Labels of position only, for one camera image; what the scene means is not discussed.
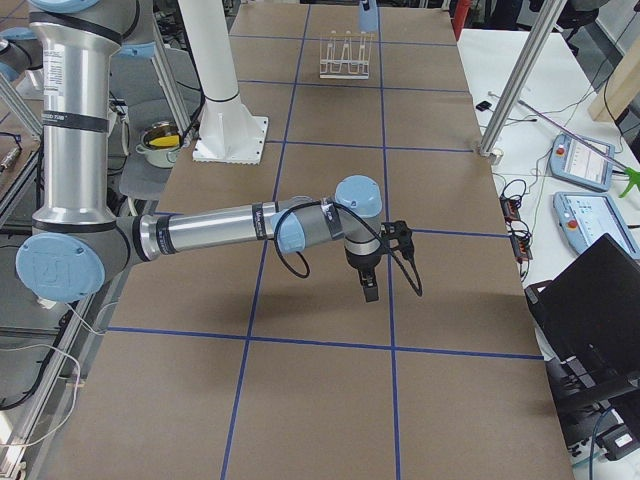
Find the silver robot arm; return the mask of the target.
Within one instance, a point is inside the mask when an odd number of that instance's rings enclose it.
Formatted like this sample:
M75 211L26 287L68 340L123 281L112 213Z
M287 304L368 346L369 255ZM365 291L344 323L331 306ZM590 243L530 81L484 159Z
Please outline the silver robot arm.
M180 1L194 62L202 79L235 81L235 66L219 1ZM10 81L41 68L47 95L93 91L105 96L111 57L124 43L152 40L151 1L33 1L30 22L1 34L1 74Z
M29 21L43 47L44 202L16 256L26 287L45 299L74 302L162 255L255 240L291 253L340 240L366 299L376 299L375 269L387 244L380 190L365 176L344 179L319 201L115 216L106 203L110 61L126 47L155 49L153 5L34 1Z

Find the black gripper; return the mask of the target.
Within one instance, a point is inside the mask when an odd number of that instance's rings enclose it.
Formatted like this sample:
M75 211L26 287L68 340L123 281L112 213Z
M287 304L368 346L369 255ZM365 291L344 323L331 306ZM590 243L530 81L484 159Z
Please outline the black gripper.
M357 269L360 286L363 288L365 301L375 302L379 300L378 283L375 268L381 261L381 249L378 248L372 253L359 255L345 250L348 264Z

